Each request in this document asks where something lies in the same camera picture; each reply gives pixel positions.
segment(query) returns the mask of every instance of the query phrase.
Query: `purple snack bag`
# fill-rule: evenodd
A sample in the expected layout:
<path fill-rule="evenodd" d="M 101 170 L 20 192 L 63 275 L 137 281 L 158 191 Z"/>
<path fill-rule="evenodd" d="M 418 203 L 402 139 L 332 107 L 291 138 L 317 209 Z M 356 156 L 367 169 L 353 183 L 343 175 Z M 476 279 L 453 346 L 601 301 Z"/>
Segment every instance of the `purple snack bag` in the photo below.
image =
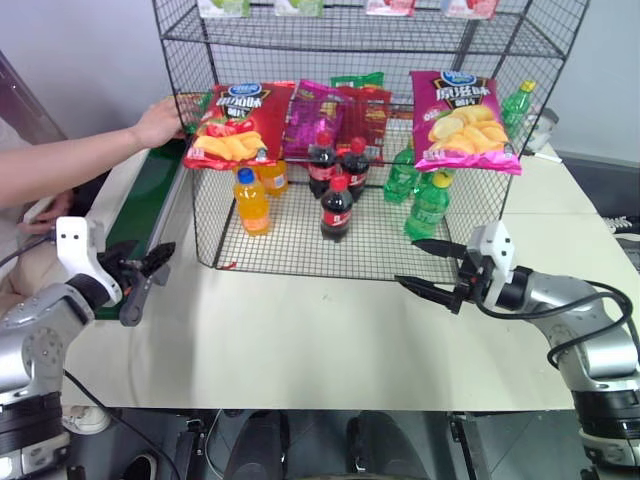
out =
<path fill-rule="evenodd" d="M 351 98 L 336 88 L 300 80 L 291 103 L 291 118 L 284 134 L 284 154 L 287 157 L 304 157 L 309 146 L 315 143 L 318 132 L 329 132 L 335 144 L 344 109 L 341 102 Z"/>

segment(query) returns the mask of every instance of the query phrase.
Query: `green bottle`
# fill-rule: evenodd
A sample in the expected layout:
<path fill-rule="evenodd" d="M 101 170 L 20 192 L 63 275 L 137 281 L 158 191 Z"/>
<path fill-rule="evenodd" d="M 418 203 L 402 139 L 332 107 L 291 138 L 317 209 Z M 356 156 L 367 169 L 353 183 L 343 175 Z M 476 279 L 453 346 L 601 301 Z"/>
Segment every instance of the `green bottle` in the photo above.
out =
<path fill-rule="evenodd" d="M 412 241 L 431 238 L 449 207 L 449 186 L 453 181 L 450 171 L 438 170 L 431 178 L 431 185 L 420 190 L 404 224 L 404 231 Z"/>
<path fill-rule="evenodd" d="M 529 113 L 531 92 L 534 88 L 536 88 L 536 82 L 525 80 L 517 92 L 512 93 L 502 102 L 502 121 L 511 140 L 520 133 L 520 127 Z"/>
<path fill-rule="evenodd" d="M 393 166 L 389 173 L 387 183 L 384 184 L 384 199 L 391 203 L 402 203 L 411 194 L 413 186 L 418 179 L 418 171 L 414 166 L 415 152 L 413 140 L 407 148 L 402 150 L 393 159 Z"/>
<path fill-rule="evenodd" d="M 420 177 L 418 177 L 418 181 L 416 182 L 416 186 L 413 187 L 414 195 L 418 195 L 422 190 L 431 185 L 434 173 L 435 172 L 422 172 L 420 174 Z"/>

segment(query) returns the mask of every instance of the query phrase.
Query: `wire shelf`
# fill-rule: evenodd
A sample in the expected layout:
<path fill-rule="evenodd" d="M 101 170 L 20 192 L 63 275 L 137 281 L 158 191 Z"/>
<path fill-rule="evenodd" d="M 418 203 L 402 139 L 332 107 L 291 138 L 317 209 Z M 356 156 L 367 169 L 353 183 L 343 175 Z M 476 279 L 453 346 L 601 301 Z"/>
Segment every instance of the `wire shelf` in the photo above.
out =
<path fill-rule="evenodd" d="M 395 274 L 419 276 L 431 272 L 432 280 L 453 283 L 455 263 L 425 255 L 404 235 L 404 219 L 410 207 L 410 202 L 386 203 L 382 188 L 367 187 L 353 207 L 349 232 L 335 243 L 322 238 L 322 207 L 308 184 L 292 183 L 284 195 L 270 199 L 272 228 L 268 235 L 249 237 L 235 208 L 231 207 L 214 266 L 368 280 L 393 280 Z M 436 238 L 449 240 L 446 223 L 439 225 Z"/>
<path fill-rule="evenodd" d="M 154 0 L 174 94 L 204 94 L 215 84 L 300 81 L 328 84 L 341 75 L 385 74 L 392 92 L 382 161 L 392 162 L 412 135 L 412 70 L 460 70 L 497 80 L 498 100 L 535 80 L 542 110 L 568 58 L 589 0 L 501 0 L 489 21 L 447 18 L 440 0 L 418 0 L 413 17 L 365 15 L 362 0 L 325 0 L 321 18 L 276 17 L 273 2 L 251 2 L 249 18 L 201 19 L 196 0 Z M 182 117 L 185 126 L 188 119 Z M 512 144 L 522 152 L 535 123 Z M 193 172 L 199 260 L 233 270 L 391 280 L 395 274 L 453 281 L 456 265 L 411 247 L 403 233 L 411 201 L 382 200 L 390 166 L 370 170 L 340 244 L 322 240 L 320 205 L 306 172 L 291 166 L 290 190 L 271 202 L 274 228 L 250 238 L 233 205 L 233 176 Z M 466 243 L 477 225 L 499 219 L 510 176 L 459 170 L 439 238 Z"/>
<path fill-rule="evenodd" d="M 508 12 L 483 22 L 468 53 L 502 54 L 520 19 L 519 14 Z M 192 8 L 162 38 L 267 50 L 456 54 L 466 24 L 444 17 L 439 8 L 418 9 L 413 17 L 381 17 L 365 15 L 361 6 L 334 5 L 324 9 L 322 18 L 307 18 L 276 17 L 272 5 L 256 5 L 249 18 L 202 20 L 198 9 Z M 531 22 L 522 25 L 510 54 L 564 55 Z"/>

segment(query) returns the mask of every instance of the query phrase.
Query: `red chip bag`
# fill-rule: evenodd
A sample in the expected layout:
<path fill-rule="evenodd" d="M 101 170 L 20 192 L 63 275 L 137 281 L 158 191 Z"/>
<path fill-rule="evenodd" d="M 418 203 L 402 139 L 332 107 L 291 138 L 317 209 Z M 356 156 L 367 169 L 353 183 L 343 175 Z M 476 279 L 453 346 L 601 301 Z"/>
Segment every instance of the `red chip bag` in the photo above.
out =
<path fill-rule="evenodd" d="M 294 88 L 293 82 L 213 87 L 213 100 L 184 165 L 215 170 L 274 165 L 281 157 L 282 132 Z"/>
<path fill-rule="evenodd" d="M 351 140 L 362 137 L 367 141 L 366 154 L 374 161 L 382 159 L 384 134 L 391 109 L 391 92 L 381 88 L 338 87 L 342 93 L 353 98 L 351 104 L 343 104 L 344 117 L 336 148 L 349 149 Z"/>

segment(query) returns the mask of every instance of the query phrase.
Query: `table surface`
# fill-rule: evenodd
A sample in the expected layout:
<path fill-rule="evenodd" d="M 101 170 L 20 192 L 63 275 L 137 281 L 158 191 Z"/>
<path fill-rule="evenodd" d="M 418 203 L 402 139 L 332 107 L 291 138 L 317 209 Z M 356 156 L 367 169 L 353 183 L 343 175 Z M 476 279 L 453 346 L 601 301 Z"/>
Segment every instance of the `table surface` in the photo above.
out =
<path fill-rule="evenodd" d="M 109 223 L 112 190 L 140 162 L 118 167 L 118 186 L 110 176 L 90 215 Z M 609 283 L 637 301 L 640 276 L 564 165 L 522 163 L 504 215 L 517 264 Z M 455 316 L 391 282 L 209 269 L 196 260 L 190 203 L 173 215 L 184 219 L 168 232 L 180 240 L 173 271 L 141 324 L 95 322 L 69 351 L 68 370 L 108 405 L 573 408 L 544 337 L 525 322 L 468 304 Z M 65 381 L 63 402 L 87 400 Z"/>

